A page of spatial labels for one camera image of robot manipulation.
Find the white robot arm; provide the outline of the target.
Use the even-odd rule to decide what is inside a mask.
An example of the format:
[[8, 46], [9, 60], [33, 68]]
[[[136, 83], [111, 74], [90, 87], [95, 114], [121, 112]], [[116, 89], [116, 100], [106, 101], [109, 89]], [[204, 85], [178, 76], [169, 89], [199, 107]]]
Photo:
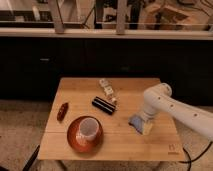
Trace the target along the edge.
[[139, 115], [144, 121], [153, 119], [159, 111], [169, 113], [184, 125], [213, 141], [213, 113], [171, 97], [172, 89], [166, 83], [147, 88], [143, 92], [143, 106]]

